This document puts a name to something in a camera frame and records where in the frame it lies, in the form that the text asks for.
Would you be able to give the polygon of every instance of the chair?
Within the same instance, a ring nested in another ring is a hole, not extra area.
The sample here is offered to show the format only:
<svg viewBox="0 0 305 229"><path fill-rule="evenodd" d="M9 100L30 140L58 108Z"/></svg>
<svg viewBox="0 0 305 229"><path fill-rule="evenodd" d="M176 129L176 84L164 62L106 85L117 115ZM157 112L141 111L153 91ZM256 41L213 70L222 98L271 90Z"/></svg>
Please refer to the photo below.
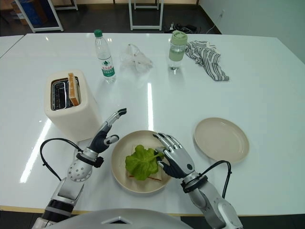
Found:
<svg viewBox="0 0 305 229"><path fill-rule="evenodd" d="M163 5L164 5L164 0L161 0L161 12L160 12L160 23L159 25L133 25L132 23L132 1L128 0L128 6L129 6L129 19L130 19L130 30L133 31L135 30L162 30L162 18L163 18ZM136 5L136 0L133 2L134 9L157 9L159 10L159 0L157 0L157 5L153 6L137 6Z"/></svg>

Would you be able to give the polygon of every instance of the striped towel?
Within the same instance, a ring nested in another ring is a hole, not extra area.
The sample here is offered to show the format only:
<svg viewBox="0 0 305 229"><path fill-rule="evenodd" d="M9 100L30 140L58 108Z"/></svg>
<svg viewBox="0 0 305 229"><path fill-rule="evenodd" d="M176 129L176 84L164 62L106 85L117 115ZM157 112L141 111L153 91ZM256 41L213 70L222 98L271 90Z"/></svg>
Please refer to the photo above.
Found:
<svg viewBox="0 0 305 229"><path fill-rule="evenodd" d="M229 77L219 66L220 53L215 45L209 42L188 42L185 54L195 59L197 64L204 67L206 73L215 81L229 80Z"/></svg>

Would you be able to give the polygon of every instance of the empty plate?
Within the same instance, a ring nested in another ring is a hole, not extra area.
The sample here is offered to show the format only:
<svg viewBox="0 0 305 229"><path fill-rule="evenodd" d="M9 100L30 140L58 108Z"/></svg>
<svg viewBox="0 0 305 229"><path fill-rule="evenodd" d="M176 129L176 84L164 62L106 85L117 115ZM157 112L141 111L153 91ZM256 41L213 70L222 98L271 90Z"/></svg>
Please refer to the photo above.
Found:
<svg viewBox="0 0 305 229"><path fill-rule="evenodd" d="M143 145L146 149L163 146L158 139L153 137L153 134L155 132L148 130L132 132L123 137L113 150L111 157L112 173L119 184L130 191L137 193L155 192L164 187L171 178L159 168L157 174L150 176L152 178L147 178L144 181L136 180L130 177L125 168L126 156L131 155L137 145Z"/></svg>
<svg viewBox="0 0 305 229"><path fill-rule="evenodd" d="M196 127L194 138L199 148L216 161L239 162L248 155L249 142L244 132L222 118L202 120Z"/></svg>

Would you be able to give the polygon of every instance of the dark floor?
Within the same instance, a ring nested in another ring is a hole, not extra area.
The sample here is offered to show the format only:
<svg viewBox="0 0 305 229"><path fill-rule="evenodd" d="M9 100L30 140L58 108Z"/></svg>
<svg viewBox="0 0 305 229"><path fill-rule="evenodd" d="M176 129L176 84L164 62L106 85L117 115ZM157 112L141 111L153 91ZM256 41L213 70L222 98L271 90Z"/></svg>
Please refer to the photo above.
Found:
<svg viewBox="0 0 305 229"><path fill-rule="evenodd" d="M156 10L133 10L133 24L157 25L159 12ZM10 11L2 11L0 19L0 36L22 35L32 33L28 26L13 19ZM163 31L134 30L130 31L127 4L79 5L79 11L63 10L57 12L64 27L64 32L93 32L102 29L104 32L164 32L170 24L193 25L199 33L206 33L212 27L203 10L195 5L165 5ZM0 211L0 229L30 229L41 214ZM305 229L305 214L290 216L240 217L245 229ZM203 217L181 217L181 220L194 229L210 228Z"/></svg>
<svg viewBox="0 0 305 229"><path fill-rule="evenodd" d="M0 211L0 229L31 229L39 213ZM204 217L181 217L194 229L211 228ZM288 216L240 217L245 229L304 229L305 214Z"/></svg>
<svg viewBox="0 0 305 229"><path fill-rule="evenodd" d="M133 10L134 25L158 25L160 11L156 9ZM32 33L28 25L22 25L13 19L9 10L1 12L0 36L25 35ZM193 25L199 33L206 33L213 25L206 19L200 6L196 5L164 5L163 31L159 30L134 30L130 31L129 13L127 4L90 4L79 5L79 11L60 10L58 17L64 32L93 32L102 29L103 32L136 32L136 33L163 33L167 31L172 22L183 26Z"/></svg>

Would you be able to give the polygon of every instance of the green lid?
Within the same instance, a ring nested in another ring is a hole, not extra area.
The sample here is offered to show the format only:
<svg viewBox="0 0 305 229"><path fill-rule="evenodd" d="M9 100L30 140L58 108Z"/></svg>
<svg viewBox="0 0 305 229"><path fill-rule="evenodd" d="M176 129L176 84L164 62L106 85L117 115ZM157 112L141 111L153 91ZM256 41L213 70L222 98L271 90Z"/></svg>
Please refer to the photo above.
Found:
<svg viewBox="0 0 305 229"><path fill-rule="evenodd" d="M184 32L175 30L172 35L171 43L175 45L187 44L187 35Z"/></svg>
<svg viewBox="0 0 305 229"><path fill-rule="evenodd" d="M102 36L103 36L103 33L102 33L101 30L95 30L95 31L94 31L94 35L95 35L95 37L102 37Z"/></svg>

